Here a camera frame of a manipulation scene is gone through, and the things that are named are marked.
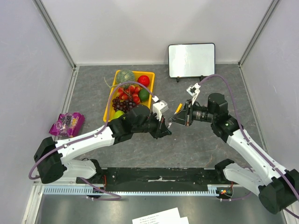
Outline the white whiteboard marker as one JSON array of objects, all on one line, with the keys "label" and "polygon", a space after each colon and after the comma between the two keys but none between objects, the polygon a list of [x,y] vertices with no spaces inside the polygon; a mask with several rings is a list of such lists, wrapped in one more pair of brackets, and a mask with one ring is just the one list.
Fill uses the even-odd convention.
[{"label": "white whiteboard marker", "polygon": [[171,127],[173,118],[175,117],[176,114],[177,114],[177,113],[174,112],[174,115],[172,115],[172,116],[168,119],[168,126],[167,126],[168,128]]}]

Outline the yellow marker cap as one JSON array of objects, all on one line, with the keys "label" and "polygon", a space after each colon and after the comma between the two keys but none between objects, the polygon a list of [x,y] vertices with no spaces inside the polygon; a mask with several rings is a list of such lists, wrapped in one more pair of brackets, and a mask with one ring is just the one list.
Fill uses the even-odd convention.
[{"label": "yellow marker cap", "polygon": [[175,113],[178,113],[178,112],[181,110],[182,106],[183,106],[183,105],[180,103],[180,104],[178,105],[178,107],[177,107]]}]

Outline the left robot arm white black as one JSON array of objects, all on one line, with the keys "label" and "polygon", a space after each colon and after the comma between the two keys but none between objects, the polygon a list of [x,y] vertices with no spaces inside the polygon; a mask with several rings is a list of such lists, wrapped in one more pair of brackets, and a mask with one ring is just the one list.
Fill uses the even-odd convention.
[{"label": "left robot arm white black", "polygon": [[98,161],[75,158],[101,147],[130,140],[135,133],[149,133],[155,139],[171,135],[162,115],[167,109],[168,105],[163,101],[155,103],[152,110],[138,105],[92,132],[58,141],[51,137],[43,139],[34,156],[39,179],[43,184],[61,178],[84,178],[91,183],[99,183],[104,172]]}]

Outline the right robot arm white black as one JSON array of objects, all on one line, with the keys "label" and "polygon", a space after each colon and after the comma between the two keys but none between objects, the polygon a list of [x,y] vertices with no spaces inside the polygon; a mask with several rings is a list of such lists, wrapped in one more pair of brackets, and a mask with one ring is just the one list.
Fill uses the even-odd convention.
[{"label": "right robot arm white black", "polygon": [[277,214],[299,199],[299,173],[271,158],[248,135],[247,131],[228,113],[224,95],[212,93],[207,106],[193,99],[169,118],[169,122],[190,126],[194,121],[208,122],[213,133],[236,150],[253,168],[248,171],[230,159],[215,165],[214,178],[218,183],[238,183],[256,196],[270,213]]}]

